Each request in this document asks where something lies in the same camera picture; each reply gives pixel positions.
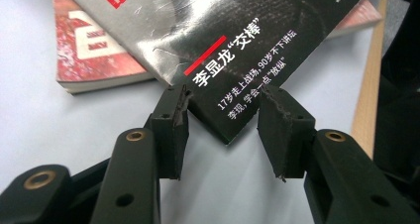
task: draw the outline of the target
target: magazine cover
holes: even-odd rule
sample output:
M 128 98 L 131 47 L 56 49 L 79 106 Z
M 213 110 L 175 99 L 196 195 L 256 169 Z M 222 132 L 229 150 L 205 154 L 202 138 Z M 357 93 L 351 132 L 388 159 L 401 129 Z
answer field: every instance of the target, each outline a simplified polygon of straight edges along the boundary
M 67 92 L 86 92 L 153 78 L 73 0 L 52 3 L 56 81 Z
M 360 0 L 75 0 L 229 144 Z

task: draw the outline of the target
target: wooden edge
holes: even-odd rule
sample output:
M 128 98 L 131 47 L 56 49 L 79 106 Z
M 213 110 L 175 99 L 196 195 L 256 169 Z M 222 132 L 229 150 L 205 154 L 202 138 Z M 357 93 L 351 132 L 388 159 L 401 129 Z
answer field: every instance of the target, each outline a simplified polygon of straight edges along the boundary
M 351 132 L 351 135 L 371 159 L 373 158 L 386 1 L 379 0 L 377 7 L 377 11 L 383 19 L 374 27 L 371 36 L 367 65 Z

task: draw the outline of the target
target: book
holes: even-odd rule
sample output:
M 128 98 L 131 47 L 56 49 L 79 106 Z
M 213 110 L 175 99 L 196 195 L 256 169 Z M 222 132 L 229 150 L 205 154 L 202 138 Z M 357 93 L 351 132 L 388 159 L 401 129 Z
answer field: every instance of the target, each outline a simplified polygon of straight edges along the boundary
M 369 28 L 382 19 L 380 13 L 369 0 L 361 0 L 350 13 L 328 35 L 327 39 L 343 36 L 361 29 Z
M 360 0 L 75 0 L 225 144 Z
M 67 92 L 87 92 L 153 78 L 73 0 L 52 1 L 57 43 L 55 79 Z

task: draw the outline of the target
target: white table surface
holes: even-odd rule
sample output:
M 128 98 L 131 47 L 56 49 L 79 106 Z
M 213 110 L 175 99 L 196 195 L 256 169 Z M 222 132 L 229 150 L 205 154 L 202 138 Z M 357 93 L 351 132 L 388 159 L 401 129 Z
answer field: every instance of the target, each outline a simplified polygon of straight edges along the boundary
M 0 192 L 40 165 L 76 174 L 109 158 L 120 133 L 143 127 L 162 85 L 72 96 L 55 81 L 52 0 L 0 0 L 0 12 Z M 317 119 L 317 129 L 350 133 L 371 32 L 323 43 L 284 83 Z M 193 116 L 189 121 L 182 180 L 160 181 L 162 223 L 313 222 L 303 179 L 274 178 L 257 116 L 230 148 Z

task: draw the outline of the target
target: mounting hole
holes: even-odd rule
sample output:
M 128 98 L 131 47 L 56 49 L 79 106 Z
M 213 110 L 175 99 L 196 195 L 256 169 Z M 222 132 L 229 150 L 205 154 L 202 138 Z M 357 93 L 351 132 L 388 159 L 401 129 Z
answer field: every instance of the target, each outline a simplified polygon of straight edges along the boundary
M 24 183 L 24 187 L 28 190 L 38 189 L 43 187 L 55 179 L 55 172 L 52 170 L 39 171 L 28 179 Z
M 338 132 L 327 132 L 325 134 L 325 136 L 328 139 L 333 140 L 334 142 L 344 142 L 344 141 L 346 141 L 346 137 L 343 136 L 343 134 L 338 133 Z
M 164 113 L 164 114 L 161 114 L 161 115 L 160 115 L 160 117 L 161 117 L 161 118 L 169 118 L 169 117 L 170 117 L 170 115 L 169 115 L 169 114 L 167 114 L 167 113 Z
M 143 132 L 135 131 L 127 135 L 126 139 L 130 142 L 137 142 L 145 137 Z
M 117 204 L 117 206 L 119 207 L 126 207 L 130 205 L 133 201 L 134 201 L 134 196 L 130 193 L 127 193 L 127 194 L 119 196 L 115 204 Z
M 370 200 L 372 200 L 374 203 L 376 203 L 379 206 L 388 207 L 389 202 L 386 200 L 386 198 L 379 196 L 379 195 L 372 195 L 370 197 Z

